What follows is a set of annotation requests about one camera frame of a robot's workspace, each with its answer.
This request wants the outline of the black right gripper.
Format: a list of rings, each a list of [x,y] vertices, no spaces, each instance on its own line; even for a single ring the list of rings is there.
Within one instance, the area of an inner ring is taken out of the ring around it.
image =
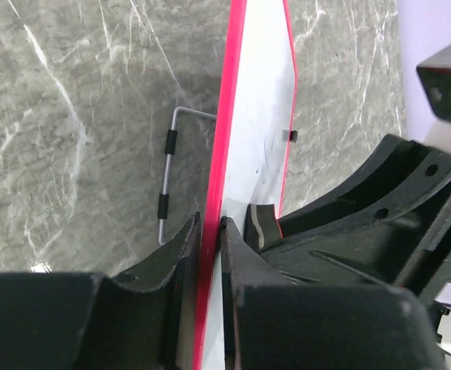
[[[387,135],[347,180],[280,225],[282,239],[261,250],[280,272],[391,284],[431,304],[451,279],[451,155]]]

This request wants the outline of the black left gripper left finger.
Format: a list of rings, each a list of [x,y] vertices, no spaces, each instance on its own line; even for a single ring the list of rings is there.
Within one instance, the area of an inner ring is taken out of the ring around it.
[[[141,369],[192,366],[200,237],[196,212],[163,246],[112,278],[140,299],[128,319]]]

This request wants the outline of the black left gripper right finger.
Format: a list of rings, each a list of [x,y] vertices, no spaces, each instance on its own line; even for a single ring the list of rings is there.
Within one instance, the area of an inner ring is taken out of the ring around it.
[[[284,305],[292,284],[253,251],[234,220],[220,221],[224,350],[227,369],[280,369]]]

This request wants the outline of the pink-framed whiteboard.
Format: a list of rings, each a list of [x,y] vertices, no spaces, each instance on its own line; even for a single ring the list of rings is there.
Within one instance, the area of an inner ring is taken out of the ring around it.
[[[288,3],[232,2],[200,247],[195,369],[225,366],[220,219],[242,228],[250,204],[281,212],[296,92]]]

